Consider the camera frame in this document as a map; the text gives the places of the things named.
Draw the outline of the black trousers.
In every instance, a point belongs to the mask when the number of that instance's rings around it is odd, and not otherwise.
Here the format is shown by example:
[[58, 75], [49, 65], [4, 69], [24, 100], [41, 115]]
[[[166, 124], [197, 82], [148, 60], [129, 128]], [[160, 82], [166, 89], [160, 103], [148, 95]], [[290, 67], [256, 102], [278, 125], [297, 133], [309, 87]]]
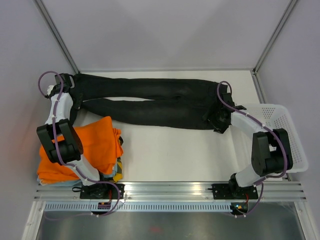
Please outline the black trousers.
[[80, 108], [131, 125], [213, 130], [203, 115], [227, 88], [202, 79], [109, 78], [78, 73]]

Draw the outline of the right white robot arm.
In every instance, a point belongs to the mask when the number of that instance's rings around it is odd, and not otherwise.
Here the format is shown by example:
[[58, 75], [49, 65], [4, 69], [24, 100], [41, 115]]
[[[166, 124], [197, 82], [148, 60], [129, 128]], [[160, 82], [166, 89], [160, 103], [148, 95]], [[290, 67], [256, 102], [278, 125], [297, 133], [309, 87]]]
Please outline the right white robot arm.
[[292, 169], [294, 163], [288, 132], [284, 128], [265, 126], [244, 106], [236, 106], [231, 93], [218, 93], [216, 102], [204, 118], [219, 134], [233, 126], [252, 139], [250, 165], [231, 175], [228, 181], [227, 190], [233, 198], [244, 195], [247, 187], [261, 184], [268, 178], [281, 178]]

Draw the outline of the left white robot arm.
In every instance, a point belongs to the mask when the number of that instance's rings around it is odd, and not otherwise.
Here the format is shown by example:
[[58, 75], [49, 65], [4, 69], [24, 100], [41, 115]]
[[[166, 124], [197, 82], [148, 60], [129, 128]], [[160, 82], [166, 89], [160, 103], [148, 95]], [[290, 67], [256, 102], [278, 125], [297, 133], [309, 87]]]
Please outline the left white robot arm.
[[70, 74], [55, 71], [43, 73], [38, 83], [46, 74], [55, 74], [56, 84], [50, 85], [46, 92], [40, 92], [51, 102], [48, 119], [36, 129], [40, 143], [51, 163], [66, 167], [79, 177], [80, 193], [92, 198], [105, 198], [109, 186], [102, 182], [105, 179], [103, 174], [84, 156], [83, 144], [70, 121], [74, 105], [70, 90], [75, 83]]

